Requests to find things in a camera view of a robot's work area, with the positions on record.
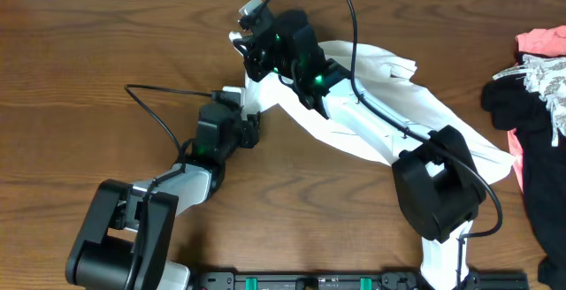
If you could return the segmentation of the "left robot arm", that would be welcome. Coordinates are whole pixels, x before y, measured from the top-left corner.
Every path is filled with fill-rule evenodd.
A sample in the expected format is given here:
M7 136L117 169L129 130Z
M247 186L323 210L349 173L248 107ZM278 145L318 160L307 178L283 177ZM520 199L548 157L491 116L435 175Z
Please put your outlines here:
M188 267L168 260L175 218L220 188L226 159L259 140L260 114L213 102L199 111L197 136L172 168L152 179L103 181L68 256L65 278L85 289L188 287Z

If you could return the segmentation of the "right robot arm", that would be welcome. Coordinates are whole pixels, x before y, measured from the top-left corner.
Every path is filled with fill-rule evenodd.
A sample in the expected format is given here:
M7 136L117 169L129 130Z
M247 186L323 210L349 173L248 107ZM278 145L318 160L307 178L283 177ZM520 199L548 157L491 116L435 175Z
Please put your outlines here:
M422 237L421 274L435 289L467 283L465 241L486 198L463 135L418 124L382 102L357 74L358 48L321 43L305 12L241 9L231 34L246 70L247 112L281 107L316 139L391 167L398 203Z

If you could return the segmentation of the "white t-shirt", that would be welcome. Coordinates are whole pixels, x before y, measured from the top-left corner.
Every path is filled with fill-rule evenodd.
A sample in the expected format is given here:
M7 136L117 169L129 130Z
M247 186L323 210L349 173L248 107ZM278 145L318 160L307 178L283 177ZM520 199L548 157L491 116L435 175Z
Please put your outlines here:
M353 92L395 122L415 134L426 136L452 126L465 139L479 175L493 184L508 176L515 158L457 117L427 88L413 83L415 61L369 44L321 42L327 58L354 69L356 81L344 80L331 88L323 100L327 114L305 108L288 87L289 79L270 73L260 82L246 77L242 87L243 115L264 112L279 105L315 139L353 156L391 165L403 150L411 151L419 141L374 116L362 106Z

